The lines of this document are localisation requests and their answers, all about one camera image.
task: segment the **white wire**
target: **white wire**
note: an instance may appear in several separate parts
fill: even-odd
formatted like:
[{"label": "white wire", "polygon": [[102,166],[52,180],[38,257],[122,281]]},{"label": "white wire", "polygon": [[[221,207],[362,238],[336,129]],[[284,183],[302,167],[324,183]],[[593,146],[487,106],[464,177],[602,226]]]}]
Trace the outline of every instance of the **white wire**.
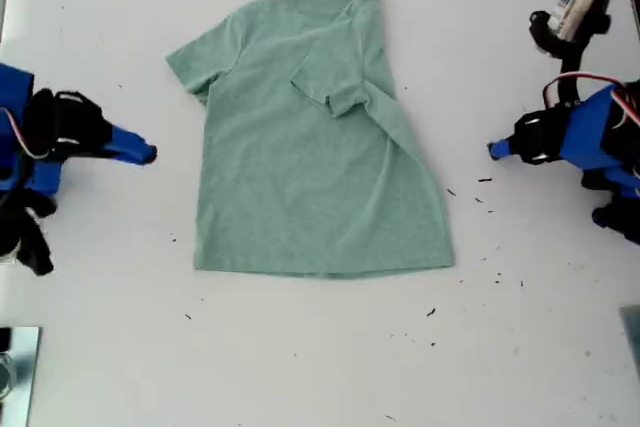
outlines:
[{"label": "white wire", "polygon": [[11,111],[9,109],[7,109],[6,107],[0,107],[0,109],[9,118],[9,123],[11,124],[11,129],[13,129],[13,133],[15,134],[16,139],[18,139],[18,143],[20,144],[20,147],[22,147],[22,150],[24,150],[24,153],[27,154],[29,157],[31,157],[34,160],[46,159],[49,156],[49,152],[47,151],[44,154],[34,154],[33,152],[31,152],[31,149],[29,149],[29,146],[27,146],[27,143],[24,140],[24,137],[22,136],[22,132],[20,131],[20,127],[16,123],[16,120],[14,119],[13,114],[11,113]]},{"label": "white wire", "polygon": [[623,101],[615,91],[611,91],[611,98],[616,104],[620,106],[623,112],[622,120],[618,123],[618,125],[614,126],[614,128],[618,128],[624,121],[629,118],[633,120],[633,122],[638,127],[640,127],[640,118],[638,118],[638,114],[629,106],[629,104]]}]

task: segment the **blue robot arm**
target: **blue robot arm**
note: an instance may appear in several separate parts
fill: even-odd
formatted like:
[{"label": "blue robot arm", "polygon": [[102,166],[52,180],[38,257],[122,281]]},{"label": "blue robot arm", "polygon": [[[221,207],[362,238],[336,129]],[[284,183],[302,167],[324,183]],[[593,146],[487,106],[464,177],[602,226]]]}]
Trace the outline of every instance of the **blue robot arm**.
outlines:
[{"label": "blue robot arm", "polygon": [[0,63],[0,257],[16,257],[37,275],[53,270],[50,251],[29,211],[56,210],[64,162],[70,157],[153,162],[155,146],[114,126],[78,92],[33,95],[33,74]]}]

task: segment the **black clamp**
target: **black clamp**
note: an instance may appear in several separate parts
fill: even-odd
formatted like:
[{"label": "black clamp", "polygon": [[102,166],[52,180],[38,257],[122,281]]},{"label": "black clamp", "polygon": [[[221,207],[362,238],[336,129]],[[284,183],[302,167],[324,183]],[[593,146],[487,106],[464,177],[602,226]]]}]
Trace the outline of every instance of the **black clamp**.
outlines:
[{"label": "black clamp", "polygon": [[570,115],[570,109],[556,108],[523,115],[508,139],[511,153],[533,165],[558,160]]}]

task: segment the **cable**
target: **cable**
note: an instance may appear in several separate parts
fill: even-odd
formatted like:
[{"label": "cable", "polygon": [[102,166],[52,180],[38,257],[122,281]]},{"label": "cable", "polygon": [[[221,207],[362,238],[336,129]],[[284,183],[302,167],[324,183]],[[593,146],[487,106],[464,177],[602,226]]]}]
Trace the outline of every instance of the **cable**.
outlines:
[{"label": "cable", "polygon": [[[555,79],[553,79],[551,82],[549,82],[547,85],[544,86],[544,89],[542,90],[542,98],[544,99],[545,108],[547,109],[549,108],[549,98],[547,95],[547,91],[549,90],[549,87],[551,87],[551,85],[553,85],[558,80],[569,78],[569,77],[595,79],[595,80],[602,80],[604,82],[610,82],[612,84],[615,84],[617,87],[621,88],[625,93],[628,94],[626,85],[614,77],[609,77],[607,75],[594,74],[592,72],[581,72],[581,71],[565,72],[564,74],[560,74],[558,77],[556,77]],[[633,97],[631,95],[628,95],[628,97],[630,99],[630,102],[627,101],[627,99],[624,99],[622,95],[616,90],[611,91],[611,98],[622,109],[622,119],[620,120],[620,122],[614,125],[612,129],[617,129],[618,127],[620,127],[622,124],[626,122],[627,118],[631,118],[631,120],[638,127],[640,127],[640,114],[638,114],[638,111],[635,109],[635,102],[633,100]]]},{"label": "cable", "polygon": [[558,80],[566,79],[566,78],[570,78],[570,77],[576,77],[576,78],[581,78],[581,79],[602,80],[603,82],[610,82],[612,84],[616,84],[618,87],[620,87],[620,88],[622,88],[622,89],[624,89],[626,91],[626,87],[621,81],[619,81],[618,79],[616,79],[614,77],[609,77],[608,75],[594,74],[592,72],[586,72],[586,71],[580,71],[580,70],[575,71],[575,72],[565,72],[565,73],[560,74],[559,76],[557,76],[555,79],[553,79],[547,85],[545,85],[544,88],[542,89],[542,99],[544,100],[544,108],[545,109],[549,108],[549,96],[547,95],[547,91],[549,90],[549,87],[551,87],[553,84],[555,84]]},{"label": "cable", "polygon": [[611,91],[611,97],[613,98],[613,101],[622,108],[624,114],[626,114],[622,116],[622,120],[613,128],[617,129],[618,127],[620,127],[625,122],[626,117],[630,117],[631,120],[633,120],[636,125],[640,127],[640,115],[638,115],[638,112],[633,107],[631,107],[615,90]]},{"label": "cable", "polygon": [[27,154],[29,157],[31,157],[34,160],[42,160],[42,159],[46,159],[47,156],[49,155],[49,151],[45,152],[44,154],[34,154],[31,149],[29,149],[29,147],[27,146],[27,142],[24,138],[24,135],[22,135],[22,131],[20,130],[20,127],[18,126],[18,121],[16,120],[16,118],[13,116],[13,113],[7,109],[6,107],[0,107],[0,109],[7,114],[7,117],[9,118],[9,123],[11,124],[11,128],[13,129],[13,133],[16,135],[16,139],[18,139],[18,143],[20,144],[20,147],[22,147],[22,150],[24,150],[24,153]]}]

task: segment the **red wire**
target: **red wire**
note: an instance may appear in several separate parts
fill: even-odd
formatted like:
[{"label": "red wire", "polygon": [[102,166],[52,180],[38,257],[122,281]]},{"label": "red wire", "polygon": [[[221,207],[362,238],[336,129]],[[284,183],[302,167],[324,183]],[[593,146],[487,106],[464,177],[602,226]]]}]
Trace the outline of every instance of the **red wire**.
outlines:
[{"label": "red wire", "polygon": [[549,87],[551,87],[554,83],[556,83],[560,79],[566,79],[566,78],[571,78],[571,77],[595,79],[595,80],[602,80],[604,82],[611,82],[612,84],[616,84],[619,87],[622,87],[623,89],[626,90],[626,87],[622,82],[620,82],[618,79],[615,79],[613,77],[609,77],[607,75],[592,74],[591,72],[583,72],[583,71],[565,72],[564,74],[560,74],[559,76],[557,76],[555,79],[553,79],[547,85],[545,85],[544,88],[542,89],[542,99],[544,101],[545,109],[549,108],[549,98],[548,98],[548,95],[547,95],[547,91],[549,90]]}]

